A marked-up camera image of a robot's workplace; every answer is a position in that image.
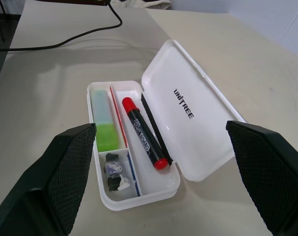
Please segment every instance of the power cord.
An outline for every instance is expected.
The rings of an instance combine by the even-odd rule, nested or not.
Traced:
[[[119,24],[115,25],[115,26],[108,26],[108,27],[102,27],[102,28],[98,28],[98,29],[93,29],[90,31],[87,31],[85,33],[81,33],[79,35],[76,35],[74,37],[71,37],[61,43],[55,44],[55,45],[50,45],[50,46],[43,46],[43,47],[34,47],[34,48],[0,48],[0,52],[18,52],[18,51],[35,51],[35,50],[45,50],[45,49],[51,49],[51,48],[57,48],[60,47],[76,38],[85,36],[87,34],[93,33],[93,32],[97,32],[97,31],[101,31],[101,30],[110,30],[110,29],[115,29],[120,27],[123,24],[123,21],[121,20],[121,18],[119,17],[119,15],[114,11],[114,9],[112,8],[111,4],[108,4],[110,10],[113,12],[113,14],[118,18],[119,20]]]

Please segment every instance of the wall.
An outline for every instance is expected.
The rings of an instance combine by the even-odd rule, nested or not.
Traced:
[[[3,4],[3,7],[5,8],[6,13],[21,15],[26,0],[1,0],[1,2]]]
[[[298,0],[171,0],[174,10],[230,13],[298,55]]]

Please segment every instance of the red marker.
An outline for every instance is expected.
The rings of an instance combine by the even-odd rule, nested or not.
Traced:
[[[130,97],[124,98],[122,104],[153,166],[157,170],[162,170],[168,165],[168,160],[164,157],[160,145],[141,116],[139,109]]]

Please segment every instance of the fabric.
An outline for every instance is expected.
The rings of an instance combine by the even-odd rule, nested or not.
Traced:
[[[171,6],[171,2],[169,0],[111,0],[111,5],[113,7],[139,7],[165,10]]]

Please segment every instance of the table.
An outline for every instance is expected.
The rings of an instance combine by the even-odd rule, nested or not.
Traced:
[[[8,54],[0,75],[0,203],[56,134],[89,122],[90,83],[139,82],[168,38],[186,49],[248,122],[280,132],[298,150],[298,57],[227,14],[117,12],[121,28],[50,51]],[[116,23],[107,7],[27,0],[11,47],[58,43]],[[92,159],[71,235],[130,234],[271,235],[235,159],[202,182],[181,176],[171,199],[119,212],[102,204]]]

